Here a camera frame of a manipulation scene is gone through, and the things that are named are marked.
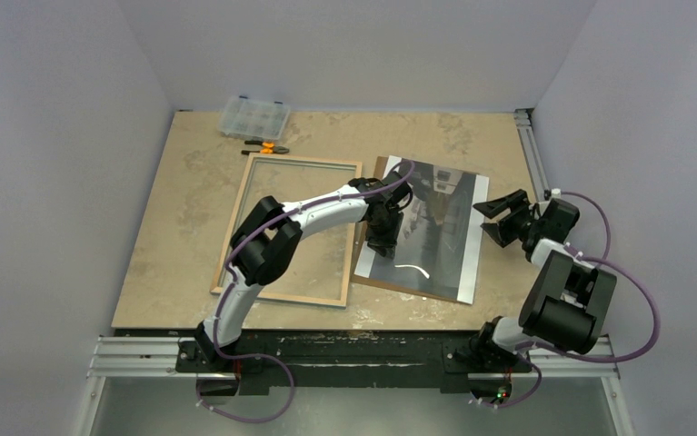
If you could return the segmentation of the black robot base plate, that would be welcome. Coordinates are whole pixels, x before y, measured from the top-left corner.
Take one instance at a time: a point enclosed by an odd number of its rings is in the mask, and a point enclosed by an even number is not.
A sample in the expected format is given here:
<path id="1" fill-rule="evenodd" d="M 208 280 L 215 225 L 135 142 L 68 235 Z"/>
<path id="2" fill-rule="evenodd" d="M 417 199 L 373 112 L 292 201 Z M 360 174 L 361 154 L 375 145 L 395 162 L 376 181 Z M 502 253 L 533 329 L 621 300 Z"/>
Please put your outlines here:
<path id="1" fill-rule="evenodd" d="M 230 378 L 230 390 L 266 395 L 273 387 L 437 389 L 502 400 L 510 376 L 531 367 L 478 331 L 246 330 L 217 354 L 207 334 L 178 343 L 175 369 Z"/>

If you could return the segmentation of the blue wooden picture frame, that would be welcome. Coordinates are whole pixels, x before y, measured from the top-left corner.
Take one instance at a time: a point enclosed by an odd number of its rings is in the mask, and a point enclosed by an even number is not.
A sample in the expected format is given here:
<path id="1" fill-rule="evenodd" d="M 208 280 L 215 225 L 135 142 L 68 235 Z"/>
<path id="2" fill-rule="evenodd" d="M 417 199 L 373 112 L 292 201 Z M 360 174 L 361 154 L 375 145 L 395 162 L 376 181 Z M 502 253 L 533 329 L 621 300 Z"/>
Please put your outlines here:
<path id="1" fill-rule="evenodd" d="M 232 283 L 230 260 L 239 285 L 263 285 L 262 300 L 344 308 L 356 220 L 337 213 L 347 205 L 337 191 L 362 170 L 356 161 L 250 155 L 209 292 Z"/>

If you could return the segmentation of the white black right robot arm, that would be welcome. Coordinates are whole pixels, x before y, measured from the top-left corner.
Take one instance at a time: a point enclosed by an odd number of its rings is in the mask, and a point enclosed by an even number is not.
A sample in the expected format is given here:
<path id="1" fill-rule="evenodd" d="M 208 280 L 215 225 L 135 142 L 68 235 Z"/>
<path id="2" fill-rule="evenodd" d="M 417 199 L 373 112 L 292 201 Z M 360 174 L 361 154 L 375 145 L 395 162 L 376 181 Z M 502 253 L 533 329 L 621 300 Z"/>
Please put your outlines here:
<path id="1" fill-rule="evenodd" d="M 520 242 L 526 260 L 540 271 L 516 317 L 497 317 L 483 325 L 468 345 L 482 368 L 513 366 L 525 349 L 537 346 L 583 362 L 598 342 L 617 283 L 614 274 L 587 262 L 568 243 L 581 213 L 547 191 L 531 203 L 524 190 L 475 203 L 486 221 L 484 232 L 500 247 Z"/>

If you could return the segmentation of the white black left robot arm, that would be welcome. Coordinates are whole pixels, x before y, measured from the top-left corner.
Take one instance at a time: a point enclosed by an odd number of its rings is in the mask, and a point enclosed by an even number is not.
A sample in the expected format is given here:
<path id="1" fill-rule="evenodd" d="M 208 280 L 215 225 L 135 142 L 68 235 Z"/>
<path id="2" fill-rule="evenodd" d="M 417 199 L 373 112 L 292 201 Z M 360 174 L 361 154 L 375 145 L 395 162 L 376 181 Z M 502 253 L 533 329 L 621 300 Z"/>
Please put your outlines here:
<path id="1" fill-rule="evenodd" d="M 198 359 L 220 372 L 233 362 L 234 347 L 247 314 L 262 289 L 281 278 L 304 239 L 344 224 L 365 223 L 368 247 L 391 259 L 403 220 L 401 202 L 413 191 L 397 171 L 383 179 L 354 178 L 338 190 L 313 199 L 280 203 L 260 200 L 236 229 L 223 267 L 231 281 L 214 314 L 197 328 Z"/>

